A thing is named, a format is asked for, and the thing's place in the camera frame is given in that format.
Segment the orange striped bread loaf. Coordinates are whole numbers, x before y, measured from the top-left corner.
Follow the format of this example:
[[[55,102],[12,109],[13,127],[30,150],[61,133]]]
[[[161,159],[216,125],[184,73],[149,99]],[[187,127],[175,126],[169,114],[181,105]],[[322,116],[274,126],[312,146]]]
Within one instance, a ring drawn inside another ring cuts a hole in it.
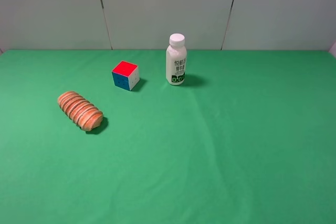
[[[103,112],[77,92],[67,91],[61,94],[57,103],[81,130],[89,132],[101,125]]]

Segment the white milk bottle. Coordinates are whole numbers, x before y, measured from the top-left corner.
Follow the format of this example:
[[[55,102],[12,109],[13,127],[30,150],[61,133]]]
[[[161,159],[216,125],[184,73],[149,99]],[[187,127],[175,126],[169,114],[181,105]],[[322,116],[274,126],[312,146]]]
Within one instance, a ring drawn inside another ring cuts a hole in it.
[[[187,50],[185,37],[182,34],[172,34],[166,50],[166,79],[169,84],[177,86],[185,79]]]

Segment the rubik's cube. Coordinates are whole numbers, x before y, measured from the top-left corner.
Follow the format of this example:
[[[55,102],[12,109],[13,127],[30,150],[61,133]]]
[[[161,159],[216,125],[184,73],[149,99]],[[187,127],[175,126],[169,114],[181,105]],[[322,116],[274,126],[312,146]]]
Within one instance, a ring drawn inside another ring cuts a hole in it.
[[[140,81],[138,65],[127,61],[121,61],[111,72],[114,85],[128,91]]]

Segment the green table cloth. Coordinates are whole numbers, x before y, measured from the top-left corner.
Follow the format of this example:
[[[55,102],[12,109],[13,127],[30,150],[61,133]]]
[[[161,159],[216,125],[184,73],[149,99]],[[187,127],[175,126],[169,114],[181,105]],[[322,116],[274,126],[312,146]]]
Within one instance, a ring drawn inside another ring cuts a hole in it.
[[[131,90],[114,85],[138,65]],[[81,130],[58,97],[103,112]],[[1,223],[335,223],[335,58],[325,51],[1,55]]]

